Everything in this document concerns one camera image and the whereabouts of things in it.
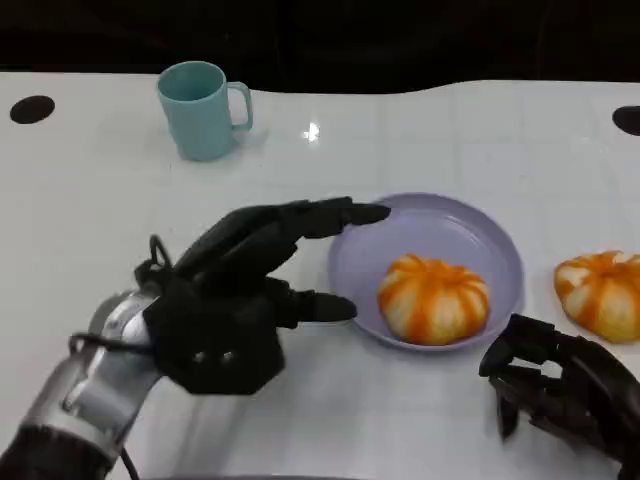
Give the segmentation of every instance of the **mug handle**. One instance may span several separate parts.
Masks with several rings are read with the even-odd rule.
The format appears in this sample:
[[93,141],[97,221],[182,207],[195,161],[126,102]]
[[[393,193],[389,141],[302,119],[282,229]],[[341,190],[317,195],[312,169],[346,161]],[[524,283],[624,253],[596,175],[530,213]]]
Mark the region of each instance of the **mug handle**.
[[253,104],[251,103],[251,90],[242,82],[229,82],[229,88],[239,90],[247,104],[247,121],[239,125],[233,125],[234,130],[251,130],[253,127]]

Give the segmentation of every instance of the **plate rim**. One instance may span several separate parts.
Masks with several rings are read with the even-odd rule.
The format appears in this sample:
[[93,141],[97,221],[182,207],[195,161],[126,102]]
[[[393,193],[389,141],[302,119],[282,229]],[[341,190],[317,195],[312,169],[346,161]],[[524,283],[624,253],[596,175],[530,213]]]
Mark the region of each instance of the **plate rim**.
[[[451,202],[453,204],[457,204],[458,206],[465,208],[465,209],[470,209],[473,210],[477,213],[479,213],[480,215],[482,215],[483,217],[485,217],[485,219],[493,224],[493,226],[497,229],[497,231],[499,231],[504,238],[507,240],[509,247],[511,248],[512,252],[515,254],[515,258],[517,260],[516,262],[516,270],[517,270],[517,277],[518,277],[518,285],[517,285],[517,291],[519,292],[519,294],[517,295],[517,298],[514,299],[513,301],[513,305],[509,308],[509,310],[511,310],[511,313],[517,313],[520,310],[523,298],[524,298],[524,263],[522,261],[522,257],[520,255],[520,252],[518,251],[518,248],[516,247],[515,242],[513,241],[513,239],[511,238],[511,235],[509,235],[509,233],[507,233],[507,231],[502,228],[502,226],[500,226],[500,224],[498,222],[496,222],[490,215],[488,215],[487,213],[485,213],[484,211],[482,211],[481,209],[470,205],[466,202],[463,202],[461,200],[458,200],[456,198],[452,198],[452,197],[448,197],[446,195],[440,195],[437,193],[429,193],[429,192],[405,192],[405,193],[394,193],[392,195],[385,195],[383,197],[380,197],[376,200],[373,200],[370,203],[382,203],[384,204],[384,202],[389,202],[389,201],[393,201],[397,198],[400,197],[409,197],[409,196],[415,196],[415,197],[428,197],[428,198],[437,198],[440,200],[445,200],[448,202]],[[346,241],[346,234],[348,234],[348,231],[344,231],[342,234],[340,234],[338,237],[336,237],[333,242],[331,243],[331,247],[329,248],[329,259],[328,259],[328,277],[329,277],[329,288],[331,290],[332,293],[335,294],[339,294],[339,292],[337,291],[336,288],[336,262],[337,262],[337,257],[338,257],[338,251],[339,249],[342,247],[342,245],[344,244],[344,242]],[[509,318],[511,317],[511,314],[507,315],[507,317],[504,320],[501,320],[497,325],[495,325],[493,328],[491,328],[490,330],[485,330],[482,332],[482,335],[473,335],[471,337],[467,337],[467,338],[463,338],[455,343],[450,343],[447,345],[419,345],[416,343],[409,343],[409,342],[405,342],[399,338],[396,337],[388,337],[385,336],[381,333],[378,333],[370,328],[368,328],[366,325],[363,325],[360,323],[360,321],[358,321],[358,317],[354,318],[352,320],[352,322],[354,324],[356,324],[358,326],[358,328],[360,328],[361,330],[363,330],[364,332],[366,332],[367,334],[375,337],[377,340],[386,343],[386,344],[390,344],[393,345],[396,348],[402,348],[404,350],[412,350],[412,351],[417,351],[417,352],[425,352],[425,353],[433,353],[433,352],[445,352],[445,351],[452,351],[452,350],[458,350],[458,349],[462,349],[462,348],[466,348],[466,347],[471,347],[473,345],[476,345],[480,342],[488,342],[490,340],[495,339],[500,333],[502,333],[502,331],[506,328],[507,324],[509,323]]]

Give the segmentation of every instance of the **lavender plate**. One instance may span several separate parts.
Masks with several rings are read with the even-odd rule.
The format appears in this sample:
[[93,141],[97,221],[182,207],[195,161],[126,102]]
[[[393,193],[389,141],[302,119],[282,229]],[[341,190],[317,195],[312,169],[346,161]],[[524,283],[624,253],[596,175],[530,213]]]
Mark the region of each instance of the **lavender plate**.
[[[383,342],[421,352],[456,350],[495,338],[519,308],[523,294],[522,260],[509,235],[481,211],[439,195],[407,193],[378,203],[392,207],[389,218],[347,229],[329,253],[331,287],[357,305],[355,323]],[[441,258],[480,274],[491,293],[485,328],[444,346],[416,345],[396,337],[378,309],[377,291],[391,262],[405,253]]]

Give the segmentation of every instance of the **white tabletop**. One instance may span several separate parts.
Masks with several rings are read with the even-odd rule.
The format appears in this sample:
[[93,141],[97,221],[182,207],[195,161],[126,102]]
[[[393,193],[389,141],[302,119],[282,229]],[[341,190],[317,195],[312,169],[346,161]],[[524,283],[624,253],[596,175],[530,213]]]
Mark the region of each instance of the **white tabletop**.
[[[65,355],[66,337],[87,326],[103,298],[132,284],[152,232],[177,256],[242,205],[443,193],[481,208],[513,236],[525,263],[524,312],[571,334],[584,332],[562,314],[552,268],[584,252],[638,250],[640,139],[618,131],[611,114],[639,103],[640,85],[483,81],[387,96],[254,91],[255,127],[244,146],[194,164],[176,155],[154,81],[0,73],[2,446]],[[11,106],[33,94],[55,100],[53,115],[12,123]],[[242,110],[239,99],[232,103]],[[303,242],[278,274],[298,288],[326,289],[329,244]],[[598,454],[525,422],[503,445],[492,390],[477,376],[483,347],[407,354],[350,325],[282,336],[288,368],[254,398],[194,399],[160,384],[129,442],[142,474],[615,477]],[[640,347],[610,349],[640,375]],[[113,478],[126,478],[120,465]]]

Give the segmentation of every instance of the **pumpkin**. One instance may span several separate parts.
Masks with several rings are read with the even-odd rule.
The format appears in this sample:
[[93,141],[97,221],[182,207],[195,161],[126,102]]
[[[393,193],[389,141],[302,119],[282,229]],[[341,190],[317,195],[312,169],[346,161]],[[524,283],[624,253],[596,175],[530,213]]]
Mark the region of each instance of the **pumpkin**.
[[406,254],[389,267],[378,304],[398,337],[421,345],[446,345],[484,326],[489,288],[465,267]]
[[566,314],[613,343],[640,337],[640,255],[608,251],[556,267],[555,290]]

